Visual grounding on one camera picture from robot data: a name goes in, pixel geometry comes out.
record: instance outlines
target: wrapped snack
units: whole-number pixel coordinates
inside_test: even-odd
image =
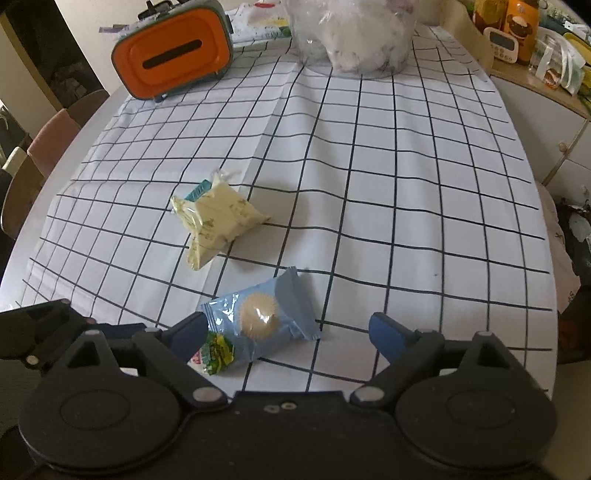
[[[291,340],[317,340],[320,330],[295,267],[265,283],[202,305],[207,341],[191,363],[213,375],[229,364],[269,355]]]
[[[287,0],[302,62],[328,57],[337,73],[400,72],[412,45],[417,0]]]
[[[237,236],[268,219],[218,174],[210,187],[206,181],[187,196],[189,200],[174,196],[170,199],[174,211],[191,233],[187,261],[194,270],[207,264]]]

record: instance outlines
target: white tablecloth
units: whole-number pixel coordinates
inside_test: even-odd
[[[450,339],[491,330],[551,394],[556,297],[534,179],[501,97],[444,30],[408,66],[337,78],[289,40],[240,49],[219,82],[129,98],[53,200],[21,305],[67,297],[100,322],[171,326],[212,297],[296,265],[323,331],[213,382],[344,390],[385,362],[372,312]],[[170,212],[221,169],[271,220],[207,267]]]

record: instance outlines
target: cream snack package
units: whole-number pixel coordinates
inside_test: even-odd
[[[237,236],[265,222],[259,213],[216,173],[212,186],[194,202],[173,196],[173,210],[191,233],[187,261],[199,270]]]

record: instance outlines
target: cabinet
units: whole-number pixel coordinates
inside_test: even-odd
[[[579,205],[590,200],[591,127],[588,124],[547,187],[555,199],[564,197]]]
[[[562,150],[572,144],[585,119],[525,87],[497,77],[492,77],[492,81],[513,120],[534,178],[541,182],[563,158]]]

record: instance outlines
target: screw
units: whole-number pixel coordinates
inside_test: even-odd
[[[297,405],[292,401],[285,401],[281,404],[281,408],[283,408],[283,410],[295,410]]]
[[[279,405],[265,405],[263,410],[267,413],[279,413],[281,409],[279,408]]]
[[[354,395],[360,402],[366,403],[371,401],[379,401],[384,397],[384,391],[378,387],[359,387],[355,390]]]
[[[34,367],[35,365],[37,365],[39,363],[39,359],[35,356],[35,355],[29,355],[27,358],[27,363],[29,365],[31,365],[32,367]]]
[[[223,393],[216,387],[200,387],[193,392],[193,398],[204,403],[211,403],[222,398]]]

